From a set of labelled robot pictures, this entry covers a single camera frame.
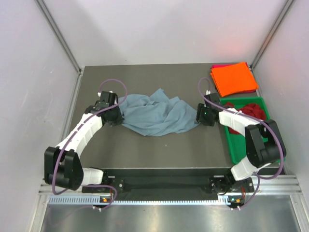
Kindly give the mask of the grey-blue t-shirt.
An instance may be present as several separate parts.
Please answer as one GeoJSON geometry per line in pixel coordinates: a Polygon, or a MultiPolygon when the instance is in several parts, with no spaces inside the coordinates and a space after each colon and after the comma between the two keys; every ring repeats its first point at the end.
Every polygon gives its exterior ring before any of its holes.
{"type": "Polygon", "coordinates": [[[179,97],[168,98],[161,88],[151,96],[129,94],[119,101],[122,125],[143,136],[183,133],[198,126],[197,111],[179,97]]]}

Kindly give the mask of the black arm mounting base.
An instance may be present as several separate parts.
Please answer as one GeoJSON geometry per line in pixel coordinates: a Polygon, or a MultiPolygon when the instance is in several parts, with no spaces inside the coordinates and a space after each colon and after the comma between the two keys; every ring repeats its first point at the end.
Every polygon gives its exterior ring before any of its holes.
{"type": "Polygon", "coordinates": [[[200,189],[205,193],[254,192],[250,177],[233,181],[228,168],[106,169],[103,184],[113,186],[118,193],[133,189],[200,189]]]}

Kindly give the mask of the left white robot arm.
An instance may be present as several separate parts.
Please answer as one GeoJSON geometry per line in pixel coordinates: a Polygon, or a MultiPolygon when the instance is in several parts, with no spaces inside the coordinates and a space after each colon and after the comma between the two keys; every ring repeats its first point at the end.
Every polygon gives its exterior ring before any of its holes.
{"type": "Polygon", "coordinates": [[[53,187],[77,190],[81,186],[93,185],[98,191],[106,191],[109,179],[103,170],[82,167],[80,156],[104,125],[122,124],[124,118],[119,108],[117,94],[102,91],[99,100],[86,108],[80,121],[70,134],[55,147],[44,152],[44,180],[53,187]]]}

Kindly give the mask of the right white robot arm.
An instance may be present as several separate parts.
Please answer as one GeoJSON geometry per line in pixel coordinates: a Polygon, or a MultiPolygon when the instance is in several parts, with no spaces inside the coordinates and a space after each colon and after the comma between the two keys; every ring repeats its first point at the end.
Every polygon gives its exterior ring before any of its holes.
{"type": "Polygon", "coordinates": [[[238,132],[245,138],[245,157],[224,175],[225,185],[237,191],[243,180],[253,173],[286,157],[286,148],[276,121],[261,120],[246,115],[235,108],[222,106],[218,93],[209,90],[205,102],[197,107],[196,123],[214,126],[219,123],[238,132]]]}

